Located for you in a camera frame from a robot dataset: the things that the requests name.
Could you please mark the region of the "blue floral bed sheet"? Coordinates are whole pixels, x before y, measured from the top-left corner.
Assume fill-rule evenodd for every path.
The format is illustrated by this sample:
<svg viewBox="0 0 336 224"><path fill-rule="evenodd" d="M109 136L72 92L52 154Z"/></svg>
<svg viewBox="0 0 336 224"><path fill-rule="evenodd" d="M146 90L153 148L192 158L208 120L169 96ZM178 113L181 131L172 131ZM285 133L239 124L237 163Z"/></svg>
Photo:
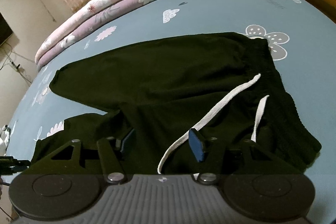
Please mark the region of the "blue floral bed sheet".
<svg viewBox="0 0 336 224"><path fill-rule="evenodd" d="M335 23L306 0L156 0L96 30L55 57L23 96L9 126L7 154L31 159L35 143L91 107L55 95L64 65L117 47L172 36L237 32L270 40L274 63L321 153L307 170L317 195L309 219L335 219Z"/></svg>

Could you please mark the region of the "dark television screen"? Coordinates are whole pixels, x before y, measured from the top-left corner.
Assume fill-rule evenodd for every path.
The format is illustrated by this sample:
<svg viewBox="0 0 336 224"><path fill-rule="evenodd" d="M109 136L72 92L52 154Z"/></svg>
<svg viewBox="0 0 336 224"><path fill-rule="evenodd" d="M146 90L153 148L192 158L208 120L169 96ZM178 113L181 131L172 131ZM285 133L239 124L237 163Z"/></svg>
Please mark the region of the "dark television screen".
<svg viewBox="0 0 336 224"><path fill-rule="evenodd" d="M13 34L5 18L0 14L0 46Z"/></svg>

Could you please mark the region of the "black drawstring pants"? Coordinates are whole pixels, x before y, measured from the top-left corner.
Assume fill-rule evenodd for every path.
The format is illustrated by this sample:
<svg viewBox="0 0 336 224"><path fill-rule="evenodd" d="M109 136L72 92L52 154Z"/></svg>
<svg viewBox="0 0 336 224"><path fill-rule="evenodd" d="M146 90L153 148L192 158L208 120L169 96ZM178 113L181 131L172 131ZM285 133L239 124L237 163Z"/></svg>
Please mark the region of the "black drawstring pants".
<svg viewBox="0 0 336 224"><path fill-rule="evenodd" d="M59 69L50 89L102 111L68 118L64 128L109 129L128 174L198 173L191 128L227 143L251 139L303 172L322 147L302 124L268 42L233 32L104 52Z"/></svg>

